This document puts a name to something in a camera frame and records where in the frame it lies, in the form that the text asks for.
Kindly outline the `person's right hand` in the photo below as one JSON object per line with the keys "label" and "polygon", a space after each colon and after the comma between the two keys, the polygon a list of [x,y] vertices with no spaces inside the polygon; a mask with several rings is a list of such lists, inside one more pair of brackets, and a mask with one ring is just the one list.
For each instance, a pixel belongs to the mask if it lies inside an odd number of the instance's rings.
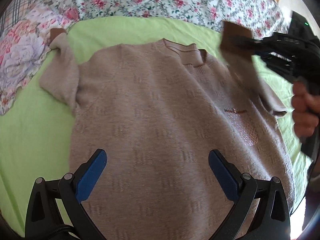
{"label": "person's right hand", "polygon": [[292,87],[293,130],[297,137],[311,137],[319,125],[319,95],[311,95],[306,87],[299,81]]}

